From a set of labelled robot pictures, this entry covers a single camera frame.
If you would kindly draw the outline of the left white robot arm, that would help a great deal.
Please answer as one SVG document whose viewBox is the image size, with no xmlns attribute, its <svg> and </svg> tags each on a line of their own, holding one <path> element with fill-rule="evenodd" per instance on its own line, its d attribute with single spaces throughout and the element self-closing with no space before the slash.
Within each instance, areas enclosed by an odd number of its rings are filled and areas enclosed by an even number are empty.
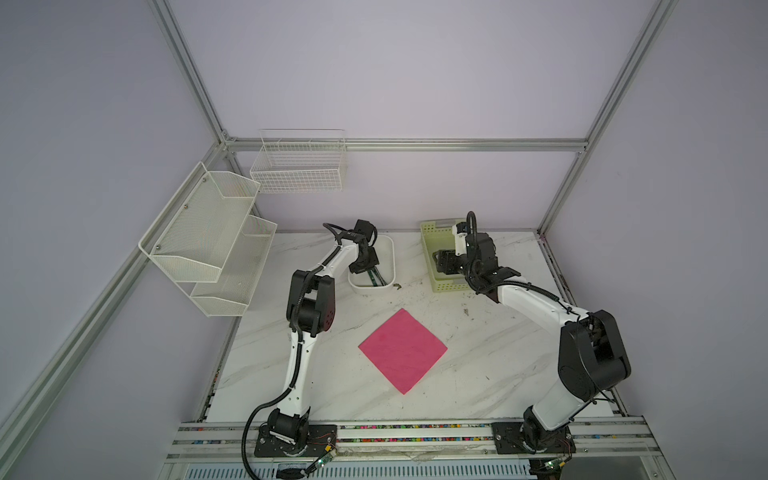
<svg viewBox="0 0 768 480">
<path fill-rule="evenodd" d="M 376 269 L 378 231 L 360 220 L 352 229 L 324 225 L 335 245 L 310 270 L 297 270 L 291 277 L 286 320 L 290 329 L 291 358 L 284 391 L 270 403 L 268 434 L 294 450 L 305 447 L 309 435 L 311 407 L 305 399 L 311 356 L 320 334 L 327 332 L 336 314 L 336 277 L 340 273 L 366 273 Z"/>
</svg>

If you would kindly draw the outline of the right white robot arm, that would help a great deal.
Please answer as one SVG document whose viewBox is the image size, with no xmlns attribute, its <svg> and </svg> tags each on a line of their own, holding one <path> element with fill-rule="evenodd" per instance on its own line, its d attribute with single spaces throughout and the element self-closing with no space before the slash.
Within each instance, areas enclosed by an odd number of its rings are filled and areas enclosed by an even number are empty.
<svg viewBox="0 0 768 480">
<path fill-rule="evenodd" d="M 455 225 L 452 235 L 454 247 L 433 255 L 439 273 L 462 275 L 474 293 L 524 314 L 557 339 L 557 379 L 525 410 L 517 437 L 520 448 L 542 453 L 598 394 L 631 375 L 617 321 L 605 310 L 576 307 L 501 266 L 493 239 L 467 222 Z"/>
</svg>

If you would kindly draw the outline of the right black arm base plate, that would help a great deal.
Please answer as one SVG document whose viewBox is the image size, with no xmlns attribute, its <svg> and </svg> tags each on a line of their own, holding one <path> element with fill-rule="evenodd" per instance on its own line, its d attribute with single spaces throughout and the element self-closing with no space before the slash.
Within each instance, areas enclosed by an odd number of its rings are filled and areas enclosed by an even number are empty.
<svg viewBox="0 0 768 480">
<path fill-rule="evenodd" d="M 575 444 L 568 426 L 542 430 L 525 422 L 494 422 L 492 439 L 498 454 L 571 454 Z"/>
</svg>

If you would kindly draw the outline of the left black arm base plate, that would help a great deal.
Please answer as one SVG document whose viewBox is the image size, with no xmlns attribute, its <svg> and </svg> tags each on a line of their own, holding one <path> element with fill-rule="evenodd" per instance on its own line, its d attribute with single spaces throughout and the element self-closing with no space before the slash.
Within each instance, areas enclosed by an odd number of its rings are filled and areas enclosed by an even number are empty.
<svg viewBox="0 0 768 480">
<path fill-rule="evenodd" d="M 257 458 L 320 457 L 336 444 L 338 426 L 309 424 L 306 436 L 289 441 L 285 435 L 272 433 L 266 424 L 258 430 L 256 446 L 251 453 Z"/>
</svg>

